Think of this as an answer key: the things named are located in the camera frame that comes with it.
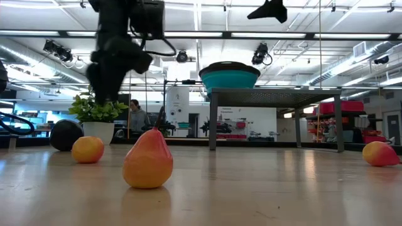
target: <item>ceiling duct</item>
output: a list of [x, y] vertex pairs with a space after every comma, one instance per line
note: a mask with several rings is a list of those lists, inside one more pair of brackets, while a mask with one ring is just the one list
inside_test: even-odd
[[400, 45], [400, 41], [384, 41], [384, 42], [362, 42], [353, 47], [353, 53], [343, 57], [342, 59], [330, 64], [327, 68], [324, 68], [323, 74], [320, 72], [312, 75], [313, 79], [306, 82], [304, 85], [316, 85], [328, 78], [334, 77], [342, 72], [346, 72], [355, 66], [358, 66], [360, 62], [366, 60], [374, 60], [377, 58], [385, 57], [392, 53], [391, 49]]
[[31, 67], [35, 66], [32, 68], [32, 72], [38, 75], [44, 77], [58, 75], [61, 82], [67, 83], [87, 82], [85, 76], [64, 67], [59, 62], [49, 58], [44, 58], [45, 56], [30, 50], [26, 46], [23, 46], [13, 40], [0, 38], [0, 56], [7, 56], [4, 53], [8, 53], [8, 57], [12, 56], [15, 64], [29, 65]]

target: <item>woman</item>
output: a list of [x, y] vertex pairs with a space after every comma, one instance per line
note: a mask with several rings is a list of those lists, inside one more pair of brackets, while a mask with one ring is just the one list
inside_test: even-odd
[[130, 109], [130, 129], [133, 131], [142, 131], [142, 127], [149, 124], [146, 112], [141, 109], [138, 100], [130, 101]]

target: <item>security camera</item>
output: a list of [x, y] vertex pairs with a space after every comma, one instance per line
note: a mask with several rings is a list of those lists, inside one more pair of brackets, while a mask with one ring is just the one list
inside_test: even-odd
[[188, 60], [188, 56], [187, 56], [186, 51], [180, 50], [178, 52], [178, 55], [176, 56], [176, 61], [178, 63], [185, 63], [187, 60]]

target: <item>teal bowl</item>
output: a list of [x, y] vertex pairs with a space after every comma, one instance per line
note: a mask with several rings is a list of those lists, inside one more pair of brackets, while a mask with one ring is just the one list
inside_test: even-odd
[[212, 88], [253, 88], [261, 72], [239, 62], [218, 62], [199, 73], [210, 94]]

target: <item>metal table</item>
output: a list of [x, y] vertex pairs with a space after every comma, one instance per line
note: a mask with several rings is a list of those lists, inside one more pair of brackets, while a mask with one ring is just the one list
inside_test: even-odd
[[[302, 147], [300, 138], [300, 113], [304, 106], [334, 98], [337, 134], [342, 134], [342, 111], [340, 108], [340, 89], [333, 90], [295, 90], [295, 89], [225, 89], [213, 88], [210, 98], [209, 149], [216, 150], [216, 129], [218, 106], [220, 107], [288, 107], [295, 109], [296, 144]], [[338, 150], [344, 151], [344, 138], [337, 136]]]

